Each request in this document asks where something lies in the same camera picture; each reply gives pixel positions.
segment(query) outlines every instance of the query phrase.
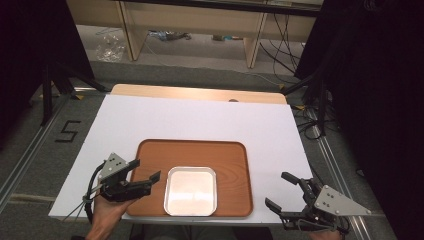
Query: human hand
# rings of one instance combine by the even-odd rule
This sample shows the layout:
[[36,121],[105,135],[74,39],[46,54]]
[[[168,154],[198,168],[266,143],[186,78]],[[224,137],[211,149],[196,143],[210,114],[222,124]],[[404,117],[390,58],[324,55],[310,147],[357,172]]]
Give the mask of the human hand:
[[107,239],[127,208],[135,201],[137,199],[125,202],[109,202],[101,195],[94,198],[93,226],[85,239]]
[[339,231],[319,231],[319,232],[309,232],[309,237],[312,240],[340,240],[342,235]]

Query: brown tray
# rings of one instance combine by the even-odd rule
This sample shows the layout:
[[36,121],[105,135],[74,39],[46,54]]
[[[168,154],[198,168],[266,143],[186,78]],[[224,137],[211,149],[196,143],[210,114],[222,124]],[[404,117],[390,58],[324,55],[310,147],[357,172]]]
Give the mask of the brown tray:
[[216,173],[218,204],[215,217],[244,217],[253,210],[245,147],[238,142],[145,140],[137,152],[140,167],[131,181],[146,180],[161,171],[152,193],[132,204],[132,216],[169,216],[163,207],[168,172],[176,166],[210,167]]

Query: white dish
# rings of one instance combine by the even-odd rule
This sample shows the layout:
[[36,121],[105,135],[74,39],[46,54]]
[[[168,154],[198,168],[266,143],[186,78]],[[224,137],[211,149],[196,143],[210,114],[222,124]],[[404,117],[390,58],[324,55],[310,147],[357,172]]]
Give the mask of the white dish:
[[210,216],[217,207],[216,174],[208,167],[174,167],[168,173],[165,211],[171,216]]

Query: floor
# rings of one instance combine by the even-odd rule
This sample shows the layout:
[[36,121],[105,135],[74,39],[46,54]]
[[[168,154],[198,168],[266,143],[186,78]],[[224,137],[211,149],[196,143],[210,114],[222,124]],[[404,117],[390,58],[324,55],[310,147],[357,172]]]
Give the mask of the floor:
[[[125,73],[111,73],[107,71],[108,68],[98,67],[99,63],[102,61],[97,58],[96,48],[104,45],[105,36],[115,36],[118,39],[118,44],[124,44],[122,31],[120,29],[103,27],[77,27],[87,56],[89,60],[92,61],[96,77],[106,79],[105,84],[119,83],[119,80],[116,78],[119,78],[120,74]],[[284,53],[276,55],[277,50],[274,46],[278,48],[281,44],[280,49],[286,52],[288,51],[285,43],[262,40],[264,49],[259,49],[255,67],[253,69],[248,69],[246,67],[242,41],[216,41],[213,40],[210,35],[190,34],[190,37],[190,39],[182,38],[178,40],[161,41],[155,36],[148,36],[146,45],[137,61],[129,61],[125,49],[120,61],[113,63],[113,66],[117,64],[122,64],[119,66],[130,68],[148,66],[150,67],[149,69],[156,66],[158,67],[157,69],[161,70],[158,70],[158,74],[165,75],[174,74],[171,71],[166,71],[166,69],[183,68],[186,69],[186,72],[189,72],[188,74],[191,74],[191,78],[193,78],[193,76],[199,76],[198,74],[210,72],[211,77],[208,77],[207,81],[211,82],[214,81],[214,74],[219,71],[221,75],[216,76],[223,76],[222,73],[224,73],[224,75],[230,75],[230,78],[231,76],[238,76],[241,80],[244,78],[240,76],[246,76],[246,79],[248,78],[251,84],[257,86],[264,84],[266,87],[269,87],[267,89],[272,89],[271,91],[278,91],[283,85],[289,86],[296,81],[296,79],[291,77],[293,74],[290,70],[278,63],[275,64],[264,51],[265,49],[272,56],[277,56],[282,63],[293,70],[293,59],[290,58],[289,55]],[[294,61],[297,61],[296,57],[301,57],[303,43],[289,43],[289,47],[292,55],[295,56]],[[89,118],[87,121],[92,121],[95,118],[95,113],[90,112],[90,109],[85,109],[84,104],[99,106],[102,101],[102,96],[79,82],[75,82],[75,86],[78,87],[78,90],[81,90],[82,95],[85,95],[84,101],[86,102],[71,102],[72,104],[64,103],[65,109],[69,110],[69,114],[67,115],[67,111],[62,110],[62,112],[58,113],[57,122],[74,118],[75,116],[73,116],[71,112],[78,111],[84,112],[84,116]],[[297,93],[287,96],[288,103],[291,105],[301,105],[301,93],[302,89]],[[27,153],[28,146],[33,146],[35,149],[38,149],[37,146],[34,146],[32,139],[33,136],[37,136],[37,132],[39,131],[38,123],[42,118],[40,111],[40,109],[42,109],[40,94],[40,92],[34,94],[32,100],[33,107],[24,113],[21,122],[17,124],[15,131],[13,131],[15,134],[11,135],[10,141],[0,153],[2,160],[5,162],[5,166],[0,174],[1,183],[8,180],[7,176],[13,170],[15,163],[18,162],[17,160],[29,155],[29,153]],[[62,99],[63,96],[55,98],[55,106],[59,106]],[[293,111],[293,113],[298,124],[304,123],[310,118],[315,117],[315,112],[313,110]],[[49,130],[51,131],[50,135],[55,132],[60,132],[62,125],[56,125],[53,124],[52,130]],[[324,182],[343,192],[345,195],[351,196],[355,201],[370,208],[374,212],[371,217],[350,218],[353,230],[347,235],[347,239],[396,239],[390,225],[384,217],[384,213],[381,211],[377,200],[366,183],[366,178],[356,173],[357,166],[355,159],[353,154],[349,151],[347,143],[344,141],[343,133],[338,129],[336,122],[329,123],[326,127],[327,136],[322,137],[320,140],[309,139],[316,136],[316,128],[310,128],[301,132],[305,152],[311,162],[313,170]],[[90,124],[81,126],[81,128],[83,129],[79,129],[80,132],[88,132]],[[49,144],[53,144],[54,138],[49,139],[49,136],[47,136],[43,141],[43,146],[50,146]],[[77,139],[76,141],[80,141],[80,144],[82,144],[84,139]],[[37,152],[26,156],[28,159],[32,159],[31,161],[33,161],[33,163],[23,168],[25,170],[25,175],[21,179],[16,180],[18,186],[12,189],[14,194],[1,212],[0,220],[4,222],[4,224],[0,225],[0,239],[28,238],[28,234],[26,233],[28,231],[27,226],[20,224],[22,219],[25,218],[31,219],[30,226],[32,236],[34,236],[33,238],[35,239],[62,239],[63,236],[70,236],[72,234],[83,235],[88,231],[89,226],[85,222],[75,222],[72,224],[60,223],[47,217],[48,209],[54,201],[55,192],[57,189],[60,189],[61,185],[60,183],[49,182],[48,177],[44,177],[44,175],[40,174],[47,174],[46,172],[48,172],[48,174],[53,174],[55,172],[54,164],[52,166],[50,162],[43,162],[45,156],[47,156],[45,157],[46,159],[50,159],[52,155],[51,149],[46,148],[47,147],[40,147],[40,150],[37,150]],[[72,166],[72,159],[75,159],[75,154],[77,153],[78,148],[63,149],[63,152],[56,152],[55,154],[58,154],[61,158],[70,159],[70,161],[66,163],[66,167],[69,168]],[[60,176],[56,177],[66,178],[67,172],[57,172],[56,175]],[[47,189],[41,191],[33,187],[34,181],[39,185],[48,186]],[[43,233],[41,230],[46,224],[49,224],[52,231],[49,234]],[[130,228],[131,224],[121,223],[113,239],[127,238]],[[299,231],[284,231],[281,226],[272,226],[270,229],[274,239],[308,239],[304,233]]]

